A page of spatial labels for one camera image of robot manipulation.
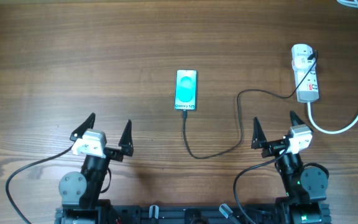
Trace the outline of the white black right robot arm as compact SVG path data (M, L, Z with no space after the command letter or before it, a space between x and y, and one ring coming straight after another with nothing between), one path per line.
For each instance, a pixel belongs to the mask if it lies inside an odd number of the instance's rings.
M317 163L303 163L300 151L309 147L313 130L294 111L290 112L291 127L282 139L268 141L258 118L254 118L251 148L261 149L262 157L274 157L286 197L272 204L248 207L256 223L324 224L331 223L326 200L329 171Z

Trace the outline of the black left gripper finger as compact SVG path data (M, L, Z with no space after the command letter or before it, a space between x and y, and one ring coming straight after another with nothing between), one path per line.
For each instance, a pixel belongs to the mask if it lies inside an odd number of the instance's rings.
M78 138L81 139L88 129L93 129L95 119L96 114L91 113L88 118L71 133L70 140L75 142Z
M130 119L127 121L118 146L125 156L132 157L134 153L134 145L132 140L132 121Z

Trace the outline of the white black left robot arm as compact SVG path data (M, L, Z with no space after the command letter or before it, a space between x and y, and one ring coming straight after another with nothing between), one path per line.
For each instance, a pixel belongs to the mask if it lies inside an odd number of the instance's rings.
M96 115L79 125L70 136L74 142L70 151L85 155L79 172L69 172L60 180L58 190L62 206L56 210L55 223L121 223L121 217L108 199L100 199L108 188L103 189L105 177L111 175L109 163L121 162L124 156L134 153L132 121L128 121L119 148L107 147L105 132L94 129Z

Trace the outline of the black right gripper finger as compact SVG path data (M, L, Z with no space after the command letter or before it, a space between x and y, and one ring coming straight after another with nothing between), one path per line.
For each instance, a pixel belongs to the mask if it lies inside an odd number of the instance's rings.
M300 117L293 110L290 111L290 121L292 126L305 124L305 122L301 120Z
M262 130L258 117L253 119L254 128L253 128L253 136L252 136L252 149L261 149L265 148L267 145L267 139Z

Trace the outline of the cyan screen Galaxy smartphone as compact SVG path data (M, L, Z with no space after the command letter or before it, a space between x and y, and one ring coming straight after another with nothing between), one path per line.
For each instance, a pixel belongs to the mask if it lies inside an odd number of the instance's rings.
M177 70L174 108L195 110L197 98L197 71Z

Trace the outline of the white power strip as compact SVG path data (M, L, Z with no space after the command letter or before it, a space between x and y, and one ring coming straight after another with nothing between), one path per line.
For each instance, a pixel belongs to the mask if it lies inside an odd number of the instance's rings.
M291 48L292 59L297 55L311 55L315 54L315 63L309 70L301 70L295 72L295 93L298 102L312 103L319 99L319 87L316 74L316 62L318 61L318 51L313 50L306 44L295 44Z

